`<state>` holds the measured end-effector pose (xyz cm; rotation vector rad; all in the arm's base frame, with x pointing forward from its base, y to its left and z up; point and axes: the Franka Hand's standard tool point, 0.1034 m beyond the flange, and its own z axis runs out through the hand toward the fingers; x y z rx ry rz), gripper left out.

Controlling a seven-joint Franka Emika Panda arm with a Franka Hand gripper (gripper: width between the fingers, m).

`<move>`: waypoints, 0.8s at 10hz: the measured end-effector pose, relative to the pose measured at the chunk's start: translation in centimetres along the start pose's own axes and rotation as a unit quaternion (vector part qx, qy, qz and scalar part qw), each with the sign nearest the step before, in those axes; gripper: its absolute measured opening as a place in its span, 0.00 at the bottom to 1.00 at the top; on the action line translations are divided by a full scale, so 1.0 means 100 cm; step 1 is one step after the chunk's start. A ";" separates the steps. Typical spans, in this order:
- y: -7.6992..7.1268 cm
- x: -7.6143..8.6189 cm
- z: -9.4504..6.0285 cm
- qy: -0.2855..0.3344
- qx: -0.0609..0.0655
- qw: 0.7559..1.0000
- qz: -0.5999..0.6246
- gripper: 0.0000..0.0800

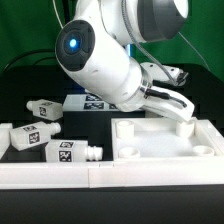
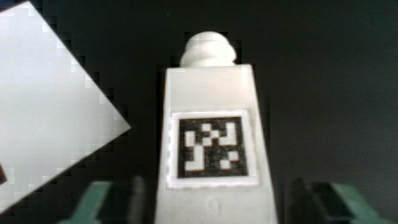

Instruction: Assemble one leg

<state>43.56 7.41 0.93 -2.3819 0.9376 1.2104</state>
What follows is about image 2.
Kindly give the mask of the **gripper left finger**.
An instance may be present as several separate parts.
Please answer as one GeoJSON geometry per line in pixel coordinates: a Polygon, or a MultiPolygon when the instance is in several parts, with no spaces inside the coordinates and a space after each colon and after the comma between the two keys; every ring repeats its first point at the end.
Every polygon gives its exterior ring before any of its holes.
{"type": "Polygon", "coordinates": [[[144,224],[146,182],[96,181],[89,184],[71,216],[57,224],[144,224]]]}

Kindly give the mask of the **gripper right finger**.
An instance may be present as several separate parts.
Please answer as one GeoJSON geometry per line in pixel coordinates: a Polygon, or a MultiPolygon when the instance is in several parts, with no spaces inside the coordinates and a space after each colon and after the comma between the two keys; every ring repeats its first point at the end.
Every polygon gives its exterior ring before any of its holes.
{"type": "Polygon", "coordinates": [[[389,224],[357,188],[334,182],[291,183],[288,224],[389,224]]]}

